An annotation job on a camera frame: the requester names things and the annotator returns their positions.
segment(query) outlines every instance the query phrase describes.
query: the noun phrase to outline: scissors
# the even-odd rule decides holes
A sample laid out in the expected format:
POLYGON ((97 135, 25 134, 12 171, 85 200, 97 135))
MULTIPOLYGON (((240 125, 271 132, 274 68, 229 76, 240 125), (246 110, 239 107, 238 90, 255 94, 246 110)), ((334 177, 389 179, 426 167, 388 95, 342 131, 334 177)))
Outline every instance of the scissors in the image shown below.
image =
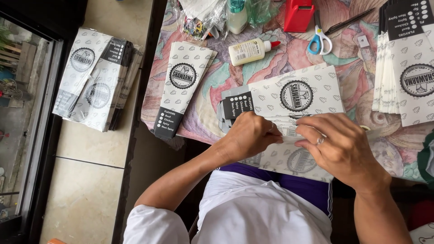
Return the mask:
POLYGON ((315 12, 313 13, 313 18, 315 20, 315 35, 312 38, 312 40, 309 42, 309 45, 307 46, 307 50, 311 54, 318 54, 319 52, 320 55, 327 55, 332 50, 333 45, 330 38, 328 38, 322 32, 321 23, 319 21, 319 10, 315 10, 315 12), (327 52, 324 52, 324 40, 326 40, 330 45, 330 49, 327 52), (316 43, 316 51, 312 50, 313 43, 316 43))

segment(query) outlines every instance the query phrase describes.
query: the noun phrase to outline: white shirt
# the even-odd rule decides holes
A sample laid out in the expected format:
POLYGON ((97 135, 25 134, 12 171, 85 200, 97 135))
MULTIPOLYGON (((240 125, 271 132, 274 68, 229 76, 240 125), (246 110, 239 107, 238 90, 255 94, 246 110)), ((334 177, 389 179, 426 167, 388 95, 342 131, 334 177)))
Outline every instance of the white shirt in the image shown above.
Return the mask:
MULTIPOLYGON (((214 171, 199 205, 192 244, 331 243, 332 223, 320 209, 273 181, 214 171)), ((124 244, 188 244, 174 212, 145 205, 127 219, 124 244)))

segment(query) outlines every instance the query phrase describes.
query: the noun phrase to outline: silver ring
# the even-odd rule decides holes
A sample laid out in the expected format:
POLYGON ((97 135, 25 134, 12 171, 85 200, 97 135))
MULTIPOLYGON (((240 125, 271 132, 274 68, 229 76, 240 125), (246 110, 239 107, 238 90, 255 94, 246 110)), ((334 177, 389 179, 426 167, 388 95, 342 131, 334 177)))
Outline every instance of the silver ring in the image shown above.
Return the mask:
POLYGON ((321 145, 324 142, 324 137, 320 137, 316 140, 316 145, 321 145))
POLYGON ((271 131, 274 128, 274 123, 272 121, 270 121, 270 122, 271 122, 271 129, 269 129, 268 131, 271 131))

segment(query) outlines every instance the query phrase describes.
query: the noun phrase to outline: glass pane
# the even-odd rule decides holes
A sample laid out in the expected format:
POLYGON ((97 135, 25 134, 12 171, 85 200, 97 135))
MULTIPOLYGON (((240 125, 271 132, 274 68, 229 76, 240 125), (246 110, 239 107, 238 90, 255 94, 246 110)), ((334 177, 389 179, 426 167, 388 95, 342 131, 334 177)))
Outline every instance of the glass pane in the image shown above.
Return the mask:
MULTIPOLYGON (((0 18, 0 193, 20 190, 48 41, 0 18)), ((0 196, 0 218, 18 195, 0 196)))

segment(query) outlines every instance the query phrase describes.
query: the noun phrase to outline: scissor blade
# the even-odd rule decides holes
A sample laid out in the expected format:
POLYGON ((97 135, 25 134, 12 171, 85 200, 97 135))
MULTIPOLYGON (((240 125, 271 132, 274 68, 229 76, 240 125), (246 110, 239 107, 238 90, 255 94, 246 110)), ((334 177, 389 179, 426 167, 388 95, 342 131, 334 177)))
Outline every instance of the scissor blade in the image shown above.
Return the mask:
POLYGON ((315 10, 313 13, 313 19, 315 20, 315 25, 318 26, 318 28, 321 29, 321 22, 319 21, 319 10, 315 10))

